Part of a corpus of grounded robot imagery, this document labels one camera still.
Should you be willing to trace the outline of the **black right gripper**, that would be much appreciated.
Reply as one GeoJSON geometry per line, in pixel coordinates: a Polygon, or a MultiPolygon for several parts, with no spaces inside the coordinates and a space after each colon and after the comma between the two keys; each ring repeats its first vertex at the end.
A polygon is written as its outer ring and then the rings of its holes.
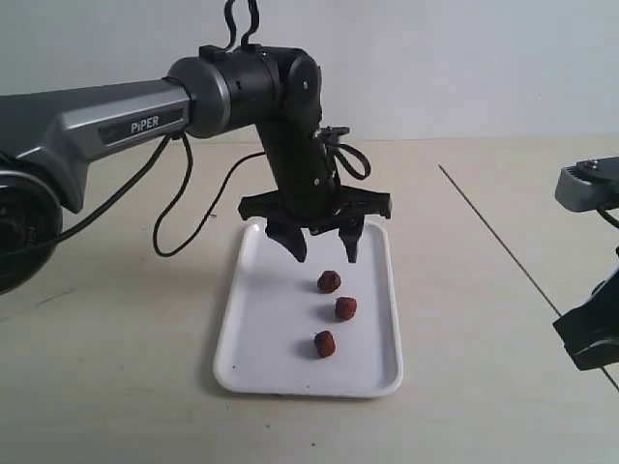
{"type": "Polygon", "coordinates": [[[600,282],[588,300],[552,326],[578,370],[618,363],[618,270],[600,282]]]}

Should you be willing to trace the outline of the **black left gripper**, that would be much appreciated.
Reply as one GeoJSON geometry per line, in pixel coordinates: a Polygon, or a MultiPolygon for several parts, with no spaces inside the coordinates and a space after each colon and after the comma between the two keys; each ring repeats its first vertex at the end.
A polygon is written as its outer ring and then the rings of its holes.
{"type": "Polygon", "coordinates": [[[371,173],[368,158],[341,141],[350,128],[302,129],[276,121],[259,124],[257,131],[277,188],[243,197],[241,218],[266,218],[267,237],[300,263],[307,259],[301,228],[314,235],[339,228],[347,261],[356,263],[364,217],[389,219],[391,196],[341,183],[339,167],[359,181],[371,173]]]}

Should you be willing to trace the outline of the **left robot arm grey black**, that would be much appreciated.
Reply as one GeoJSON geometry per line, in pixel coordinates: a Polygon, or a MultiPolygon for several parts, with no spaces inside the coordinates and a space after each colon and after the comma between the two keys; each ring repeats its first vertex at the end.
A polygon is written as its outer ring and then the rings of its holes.
{"type": "Polygon", "coordinates": [[[365,218],[392,212],[391,197],[345,186],[361,153],[345,127],[322,127],[321,70],[302,49],[204,45],[159,80],[1,100],[1,289],[34,276],[74,235],[65,211],[82,209],[89,165],[150,140],[206,139],[255,127],[276,189],[241,200],[270,239],[298,261],[307,235],[337,231],[355,262],[365,218]]]}

